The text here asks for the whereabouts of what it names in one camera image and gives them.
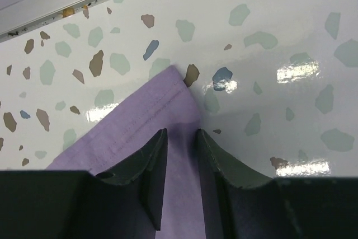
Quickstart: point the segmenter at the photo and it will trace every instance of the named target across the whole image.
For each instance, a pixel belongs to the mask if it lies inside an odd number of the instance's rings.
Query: fabric fold
[[[204,239],[205,227],[193,142],[200,113],[174,66],[126,98],[87,134],[60,154],[49,170],[97,174],[168,129],[168,160],[159,239]]]

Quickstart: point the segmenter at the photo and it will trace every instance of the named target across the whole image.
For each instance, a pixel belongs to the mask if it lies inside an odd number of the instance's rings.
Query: blue speck
[[[149,46],[147,47],[147,49],[145,50],[145,54],[143,55],[143,59],[147,60],[156,49],[158,49],[159,46],[159,41],[158,40],[152,40],[149,44]]]
[[[233,72],[228,70],[226,67],[221,67],[213,76],[214,90],[220,92],[224,91],[226,85],[231,81]]]
[[[31,116],[28,113],[24,112],[23,110],[20,111],[20,115],[23,119],[31,118]]]

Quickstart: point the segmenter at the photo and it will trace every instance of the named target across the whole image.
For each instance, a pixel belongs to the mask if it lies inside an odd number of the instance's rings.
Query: glossy surface
[[[357,18],[358,0],[110,0],[1,43],[0,168],[46,167],[174,64],[251,168],[357,176]]]

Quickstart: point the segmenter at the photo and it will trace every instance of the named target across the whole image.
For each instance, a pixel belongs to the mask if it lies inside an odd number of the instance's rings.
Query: white speckled surface
[[[1,43],[0,57],[2,169],[45,168],[149,77],[193,64],[203,127],[242,162],[358,175],[358,0],[110,0]]]

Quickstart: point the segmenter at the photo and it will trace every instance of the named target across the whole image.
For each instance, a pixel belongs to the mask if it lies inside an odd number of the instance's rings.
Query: stitching
[[[126,133],[128,133],[128,131],[130,130],[131,127],[133,127],[133,125],[135,125],[139,120],[141,120],[142,118],[144,118],[144,115],[146,115],[149,110],[151,110],[152,108],[154,108],[170,91],[173,90],[173,87],[177,86],[180,82],[182,82],[182,80],[179,80],[179,81],[177,81],[176,83],[174,83],[173,86],[172,86],[168,91],[166,91],[166,92],[161,96],[161,98],[158,99],[151,107],[147,108],[146,111],[143,112],[140,117],[138,117],[136,120],[134,120],[134,121],[132,121],[130,124],[128,124],[128,125],[127,125],[127,128],[122,132],[121,136],[124,136]],[[87,142],[85,145],[83,145],[83,146],[84,146],[84,147],[88,146],[88,144],[90,144],[94,139],[96,139],[108,125],[109,125],[109,124],[107,123],[106,125],[102,126],[102,128],[97,131],[97,134],[96,134],[90,141],[88,141],[88,142]],[[75,158],[75,157],[77,156],[77,154],[79,154],[79,153],[80,153],[80,151],[77,151],[77,152],[72,156],[72,158]],[[62,167],[66,166],[70,161],[71,161],[71,160],[68,160],[68,161],[66,162],[66,164],[62,165]]]
[[[136,134],[143,129],[144,126],[146,126],[150,121],[152,121],[160,112],[162,112],[175,98],[177,98],[180,94],[182,94],[184,92],[185,89],[182,89],[180,92],[176,93],[172,98],[169,99],[169,101],[167,103],[165,103],[156,113],[154,113],[154,115],[152,117],[150,117],[145,123],[143,123],[124,143],[123,145],[116,151],[116,152],[111,152],[111,156],[109,158],[109,160],[113,159],[114,155],[118,154],[118,152],[120,152],[127,144],[128,142],[132,141],[133,138],[136,136]],[[117,144],[116,141],[114,141],[114,143],[112,145],[109,146],[109,148],[112,148],[115,144]],[[105,163],[101,163],[99,164],[99,167],[102,168],[105,165]]]

